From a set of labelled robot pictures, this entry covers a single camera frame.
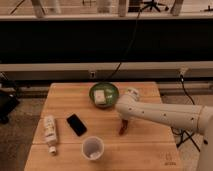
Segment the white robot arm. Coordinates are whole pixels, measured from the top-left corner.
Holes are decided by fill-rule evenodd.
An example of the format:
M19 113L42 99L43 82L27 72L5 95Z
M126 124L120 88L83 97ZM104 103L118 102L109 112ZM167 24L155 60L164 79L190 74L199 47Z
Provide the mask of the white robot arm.
M122 135L131 117L142 118L203 136L196 171L213 171L213 107L201 105L155 104L139 101L139 91L128 88L117 100Z

